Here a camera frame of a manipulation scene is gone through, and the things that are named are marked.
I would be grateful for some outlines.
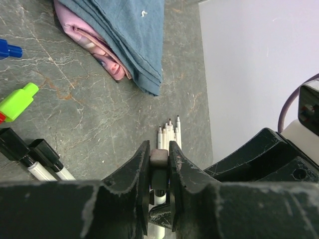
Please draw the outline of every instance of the blue marker cap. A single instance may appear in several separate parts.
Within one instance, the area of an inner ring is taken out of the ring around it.
[[[20,58],[23,51],[19,46],[9,45],[6,40],[0,39],[0,60],[9,56]]]

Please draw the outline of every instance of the folded cloth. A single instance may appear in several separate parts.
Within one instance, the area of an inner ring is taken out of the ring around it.
[[[132,78],[100,34],[57,0],[54,0],[54,6],[64,32],[91,52],[116,81],[121,80],[124,75]]]
[[[144,92],[159,95],[164,0],[59,0],[96,30]]]

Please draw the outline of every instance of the marble surface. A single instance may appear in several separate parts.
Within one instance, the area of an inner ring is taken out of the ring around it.
[[[200,168],[212,164],[201,42],[194,0],[165,2],[161,96],[142,93],[127,79],[116,84],[99,63],[62,31],[50,0],[2,0],[0,38],[21,46],[21,59],[0,61],[0,98],[34,82],[34,102],[13,123],[21,138],[45,138],[79,180],[102,179],[143,140],[156,146],[157,128],[177,114],[185,155]],[[35,180],[0,155],[0,180]]]

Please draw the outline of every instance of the bundle of pens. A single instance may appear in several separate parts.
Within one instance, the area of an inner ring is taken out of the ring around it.
[[[174,130],[174,125],[169,119],[168,122],[165,123],[163,128],[160,126],[158,131],[158,149],[166,149],[169,150],[169,142],[176,141],[178,146],[181,149],[181,130],[180,130],[180,119],[177,116],[176,119],[176,127]]]

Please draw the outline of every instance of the green marker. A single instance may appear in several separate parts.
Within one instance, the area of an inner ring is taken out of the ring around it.
[[[23,89],[15,90],[0,103],[0,113],[5,116],[5,122],[14,121],[33,101],[33,96],[39,91],[34,83],[28,83]]]

